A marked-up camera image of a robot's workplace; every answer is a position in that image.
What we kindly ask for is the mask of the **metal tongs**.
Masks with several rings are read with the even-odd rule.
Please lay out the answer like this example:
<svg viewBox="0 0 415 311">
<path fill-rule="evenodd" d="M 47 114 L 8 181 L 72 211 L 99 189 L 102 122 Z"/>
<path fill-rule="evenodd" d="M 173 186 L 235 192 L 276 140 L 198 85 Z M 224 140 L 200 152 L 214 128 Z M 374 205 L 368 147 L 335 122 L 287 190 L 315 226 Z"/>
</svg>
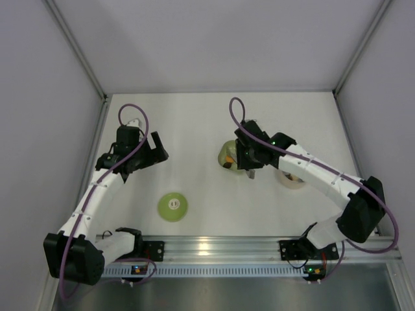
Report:
<svg viewBox="0 0 415 311">
<path fill-rule="evenodd" d="M 254 169 L 250 169 L 246 171 L 246 175 L 250 178 L 250 179 L 255 179 L 255 170 Z"/>
</svg>

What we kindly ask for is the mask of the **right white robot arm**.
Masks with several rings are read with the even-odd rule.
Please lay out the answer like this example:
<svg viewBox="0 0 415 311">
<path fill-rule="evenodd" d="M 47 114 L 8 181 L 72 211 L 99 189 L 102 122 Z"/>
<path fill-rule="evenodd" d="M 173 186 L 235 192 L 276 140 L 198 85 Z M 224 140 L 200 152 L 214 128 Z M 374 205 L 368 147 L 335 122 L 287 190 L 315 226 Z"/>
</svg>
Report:
<svg viewBox="0 0 415 311">
<path fill-rule="evenodd" d="M 310 184 L 340 208 L 337 215 L 311 224 L 294 241 L 306 257 L 313 258 L 333 243 L 365 242 L 385 216 L 383 185 L 377 178 L 340 173 L 315 159 L 288 135 L 278 132 L 268 136 L 253 120 L 242 122 L 235 134 L 239 170 L 271 165 Z"/>
</svg>

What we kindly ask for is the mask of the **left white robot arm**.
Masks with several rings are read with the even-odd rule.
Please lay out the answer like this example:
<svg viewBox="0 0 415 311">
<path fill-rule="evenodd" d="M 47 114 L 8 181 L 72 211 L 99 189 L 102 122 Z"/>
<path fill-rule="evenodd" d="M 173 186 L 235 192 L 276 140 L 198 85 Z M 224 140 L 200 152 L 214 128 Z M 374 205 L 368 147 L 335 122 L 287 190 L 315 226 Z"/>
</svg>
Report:
<svg viewBox="0 0 415 311">
<path fill-rule="evenodd" d="M 57 233 L 49 233 L 43 241 L 52 277 L 94 285 L 107 265 L 144 255 L 144 241 L 138 229 L 120 227 L 100 241 L 96 236 L 111 202 L 128 177 L 168 157 L 158 132 L 144 132 L 139 126 L 118 127 L 115 142 L 98 158 L 77 208 Z"/>
</svg>

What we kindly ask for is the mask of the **steel bowl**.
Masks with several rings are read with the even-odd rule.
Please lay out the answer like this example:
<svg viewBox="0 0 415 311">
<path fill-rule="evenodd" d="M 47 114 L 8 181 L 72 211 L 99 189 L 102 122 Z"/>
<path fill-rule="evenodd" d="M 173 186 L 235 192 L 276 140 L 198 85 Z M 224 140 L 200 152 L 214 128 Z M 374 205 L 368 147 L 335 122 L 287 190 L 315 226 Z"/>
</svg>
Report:
<svg viewBox="0 0 415 311">
<path fill-rule="evenodd" d="M 298 189 L 301 189 L 304 186 L 306 186 L 306 182 L 304 182 L 304 180 L 302 180 L 298 176 L 295 176 L 295 175 L 289 173 L 290 176 L 288 178 L 286 178 L 283 175 L 283 173 L 284 173 L 284 171 L 279 170 L 279 172 L 278 172 L 278 178 L 279 178 L 279 182 L 283 186 L 285 186 L 286 188 L 292 189 L 292 190 L 298 190 Z"/>
</svg>

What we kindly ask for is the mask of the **green round lid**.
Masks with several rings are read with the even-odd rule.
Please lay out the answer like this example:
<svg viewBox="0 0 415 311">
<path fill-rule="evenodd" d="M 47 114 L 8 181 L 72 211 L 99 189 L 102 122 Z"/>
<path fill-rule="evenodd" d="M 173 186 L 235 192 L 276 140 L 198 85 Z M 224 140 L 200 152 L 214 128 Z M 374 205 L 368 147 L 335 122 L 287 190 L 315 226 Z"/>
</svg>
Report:
<svg viewBox="0 0 415 311">
<path fill-rule="evenodd" d="M 188 202 L 183 194 L 170 192 L 158 202 L 158 214 L 168 222 L 178 222 L 187 214 Z"/>
</svg>

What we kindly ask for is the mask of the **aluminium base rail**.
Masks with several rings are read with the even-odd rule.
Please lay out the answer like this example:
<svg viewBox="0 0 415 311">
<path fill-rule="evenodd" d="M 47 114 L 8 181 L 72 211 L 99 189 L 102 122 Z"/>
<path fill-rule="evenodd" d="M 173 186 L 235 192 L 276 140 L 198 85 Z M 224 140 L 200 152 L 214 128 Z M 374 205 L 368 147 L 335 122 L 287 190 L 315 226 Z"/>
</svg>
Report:
<svg viewBox="0 0 415 311">
<path fill-rule="evenodd" d="M 282 264 L 280 236 L 144 236 L 143 240 L 161 240 L 165 244 L 163 262 L 166 264 Z M 392 238 L 371 236 L 362 248 L 375 251 L 386 248 Z M 344 263 L 392 262 L 401 260 L 397 247 L 382 253 L 359 251 L 344 243 Z"/>
</svg>

